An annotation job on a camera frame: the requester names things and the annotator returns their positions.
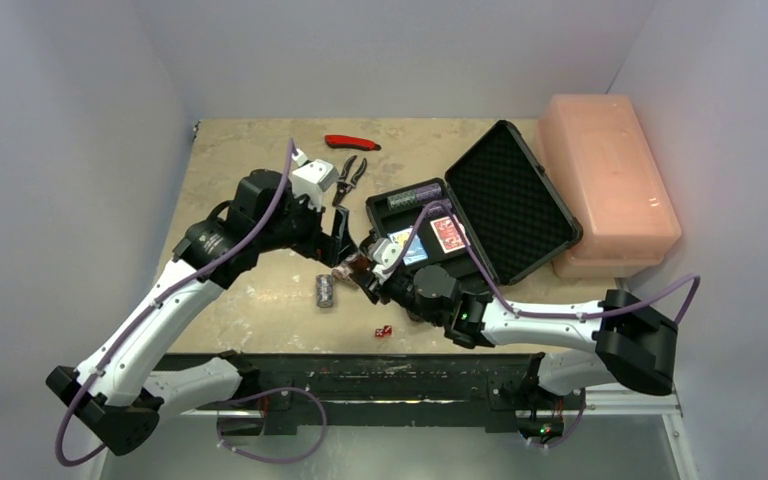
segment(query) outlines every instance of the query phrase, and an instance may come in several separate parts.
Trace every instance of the black carrying case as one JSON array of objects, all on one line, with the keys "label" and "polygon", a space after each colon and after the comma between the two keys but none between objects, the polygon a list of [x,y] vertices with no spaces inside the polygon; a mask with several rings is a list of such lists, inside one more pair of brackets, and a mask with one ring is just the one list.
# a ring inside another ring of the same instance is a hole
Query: black carrying case
[{"label": "black carrying case", "polygon": [[[390,233],[414,224],[424,204],[390,209],[387,198],[430,184],[442,187],[482,263],[497,284],[512,285],[581,240],[581,225],[572,216],[543,167],[511,122],[498,121],[451,168],[433,178],[366,200],[375,233]],[[428,259],[409,271],[440,265],[472,291],[486,290],[465,248],[445,253],[427,218],[417,235]]]}]

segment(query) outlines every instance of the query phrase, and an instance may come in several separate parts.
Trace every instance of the pliers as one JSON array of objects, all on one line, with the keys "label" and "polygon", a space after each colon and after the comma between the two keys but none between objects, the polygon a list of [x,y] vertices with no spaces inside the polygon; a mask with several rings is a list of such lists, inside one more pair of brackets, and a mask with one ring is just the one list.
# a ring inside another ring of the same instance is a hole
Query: pliers
[{"label": "pliers", "polygon": [[340,176],[337,177],[337,193],[334,194],[334,201],[331,202],[332,207],[339,205],[340,202],[343,201],[343,197],[345,197],[347,193],[351,192],[353,188],[357,187],[358,180],[360,180],[363,172],[366,171],[366,158],[364,158],[360,162],[360,167],[358,167],[355,174],[352,175],[352,179],[348,182],[346,181],[346,179],[349,178],[349,170],[351,170],[352,164],[355,163],[355,159],[357,159],[357,155],[352,155],[349,157],[349,159],[346,160],[346,163],[343,165],[343,170],[340,172]]}]

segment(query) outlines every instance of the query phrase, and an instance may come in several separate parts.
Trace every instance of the red utility knife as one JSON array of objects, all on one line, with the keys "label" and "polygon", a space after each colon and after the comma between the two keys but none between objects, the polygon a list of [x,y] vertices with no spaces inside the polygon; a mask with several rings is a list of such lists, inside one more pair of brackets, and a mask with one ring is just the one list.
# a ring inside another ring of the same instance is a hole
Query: red utility knife
[{"label": "red utility knife", "polygon": [[347,135],[325,135],[325,143],[331,148],[353,148],[355,150],[381,150],[381,145],[365,138],[349,137]]}]

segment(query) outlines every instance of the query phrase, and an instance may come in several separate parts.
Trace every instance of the playing card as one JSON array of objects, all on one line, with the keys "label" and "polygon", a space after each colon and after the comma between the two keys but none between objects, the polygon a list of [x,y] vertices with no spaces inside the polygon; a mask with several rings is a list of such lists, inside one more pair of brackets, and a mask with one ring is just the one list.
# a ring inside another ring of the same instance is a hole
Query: playing card
[{"label": "playing card", "polygon": [[[404,230],[399,230],[398,232],[393,232],[389,235],[390,241],[398,243],[402,247],[405,246],[405,242],[408,241],[408,237],[410,236],[410,232],[412,230],[412,227],[408,227]],[[419,240],[419,235],[413,237],[413,241],[411,242],[410,246],[408,247],[408,251],[405,253],[405,265],[410,265],[412,263],[421,262],[423,260],[428,260],[428,254],[425,253],[425,248],[422,247],[422,242]]]},{"label": "playing card", "polygon": [[[458,222],[461,226],[461,231],[466,233],[466,229],[463,228],[463,224]],[[431,228],[434,230],[434,235],[437,236],[437,240],[440,242],[440,248],[444,253],[454,252],[464,247],[461,241],[460,235],[458,235],[457,227],[452,223],[452,217],[438,218],[431,221]]]}]

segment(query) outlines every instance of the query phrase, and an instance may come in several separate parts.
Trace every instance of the red playing card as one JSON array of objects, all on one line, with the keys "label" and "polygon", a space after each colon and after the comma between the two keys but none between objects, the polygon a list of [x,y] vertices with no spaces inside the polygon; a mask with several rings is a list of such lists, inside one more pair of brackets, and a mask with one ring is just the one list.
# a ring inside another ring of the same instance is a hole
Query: red playing card
[{"label": "red playing card", "polygon": [[[437,236],[437,241],[440,242],[440,248],[443,249],[444,253],[454,252],[464,247],[463,241],[458,235],[457,227],[452,222],[452,217],[432,220],[431,228],[434,230],[434,235]],[[461,230],[466,233],[463,225],[461,225]]]}]

